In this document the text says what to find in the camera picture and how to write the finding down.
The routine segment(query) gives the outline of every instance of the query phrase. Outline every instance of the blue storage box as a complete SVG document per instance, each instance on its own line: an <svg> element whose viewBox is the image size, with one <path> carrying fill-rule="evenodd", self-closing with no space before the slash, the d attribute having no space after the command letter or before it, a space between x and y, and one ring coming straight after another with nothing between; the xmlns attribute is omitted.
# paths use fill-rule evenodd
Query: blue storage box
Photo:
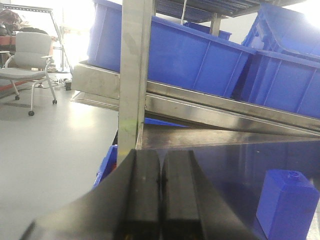
<svg viewBox="0 0 320 240"><path fill-rule="evenodd" d="M267 171L257 219L268 240L305 240L320 193L298 171Z"/></svg>
<svg viewBox="0 0 320 240"><path fill-rule="evenodd" d="M196 29L196 30L201 31L206 34L210 34L210 27L208 27L208 26L203 26L203 25L200 25L200 24L197 24L194 22L186 22L183 25L188 28L191 28L191 29ZM221 39L229 40L231 35L232 35L232 33L230 33L230 32L220 30L218 37Z"/></svg>
<svg viewBox="0 0 320 240"><path fill-rule="evenodd" d="M88 63L120 71L122 6L95 0ZM148 79L230 97L255 50L153 16Z"/></svg>
<svg viewBox="0 0 320 240"><path fill-rule="evenodd" d="M105 158L102 160L98 172L96 173L93 188L98 186L99 183L117 167L117 153L118 145L110 146Z"/></svg>
<svg viewBox="0 0 320 240"><path fill-rule="evenodd" d="M162 121L158 119L148 118L146 117L144 119L144 124L151 124L151 125L162 125L162 126L173 126L173 127L186 127L184 125L168 122L168 121Z"/></svg>
<svg viewBox="0 0 320 240"><path fill-rule="evenodd" d="M261 3L242 45L320 62L319 41L320 29L304 14Z"/></svg>
<svg viewBox="0 0 320 240"><path fill-rule="evenodd" d="M320 118L320 63L271 51L257 51L241 100Z"/></svg>

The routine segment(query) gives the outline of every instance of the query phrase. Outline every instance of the office chair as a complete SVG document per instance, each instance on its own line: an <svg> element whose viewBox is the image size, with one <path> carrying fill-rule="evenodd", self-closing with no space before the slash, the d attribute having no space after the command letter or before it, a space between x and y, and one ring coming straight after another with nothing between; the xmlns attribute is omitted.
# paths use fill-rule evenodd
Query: office chair
<svg viewBox="0 0 320 240"><path fill-rule="evenodd" d="M29 116L35 114L34 93L36 84L47 81L53 96L52 103L57 104L55 91L48 75L48 67L52 62L52 56L49 56L51 44L52 40L49 35L37 32L19 32L15 38L15 54L5 62L4 68L0 68L0 79L7 79L11 82L16 95L15 100L20 99L20 94L14 81L34 81L31 89L31 110L28 112ZM8 67L12 59L14 59L17 67Z"/></svg>

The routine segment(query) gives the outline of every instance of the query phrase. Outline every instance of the chair back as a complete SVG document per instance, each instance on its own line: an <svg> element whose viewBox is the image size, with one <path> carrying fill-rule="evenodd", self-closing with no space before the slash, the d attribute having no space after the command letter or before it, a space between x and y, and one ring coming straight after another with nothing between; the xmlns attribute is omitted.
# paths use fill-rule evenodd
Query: chair back
<svg viewBox="0 0 320 240"><path fill-rule="evenodd" d="M15 37L14 61L19 67L44 69L47 64L52 40L47 34L38 32L19 32Z"/></svg>

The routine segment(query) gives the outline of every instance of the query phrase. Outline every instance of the gray floor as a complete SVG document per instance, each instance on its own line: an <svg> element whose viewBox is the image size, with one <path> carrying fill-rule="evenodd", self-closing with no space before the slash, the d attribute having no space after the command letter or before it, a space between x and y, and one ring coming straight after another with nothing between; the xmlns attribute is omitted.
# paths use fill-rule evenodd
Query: gray floor
<svg viewBox="0 0 320 240"><path fill-rule="evenodd" d="M57 105L36 88L33 117L31 90L0 98L0 240L18 240L32 219L88 192L115 136L117 112L70 102L74 92L62 86L55 92Z"/></svg>

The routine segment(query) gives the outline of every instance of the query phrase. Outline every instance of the chair leg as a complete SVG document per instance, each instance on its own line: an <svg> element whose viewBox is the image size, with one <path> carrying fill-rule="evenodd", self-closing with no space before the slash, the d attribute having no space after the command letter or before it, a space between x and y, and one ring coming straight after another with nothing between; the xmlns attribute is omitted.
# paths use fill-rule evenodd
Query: chair leg
<svg viewBox="0 0 320 240"><path fill-rule="evenodd" d="M54 90L54 88L52 87L50 78L47 77L46 80L48 81L48 84L49 84L49 87L50 87L50 90L51 90L51 93L52 93L52 96L53 96L53 101L52 101L52 103L53 103L53 104L57 104L57 98L56 98L55 90Z"/></svg>
<svg viewBox="0 0 320 240"><path fill-rule="evenodd" d="M37 82L34 82L32 84L32 88L31 88L31 112L33 112L34 110L34 100L35 100L35 85L37 84Z"/></svg>
<svg viewBox="0 0 320 240"><path fill-rule="evenodd" d="M10 80L11 84L12 84L12 87L14 89L14 92L15 92L15 100L19 100L20 99L20 93L18 92L18 89L14 83L14 81Z"/></svg>

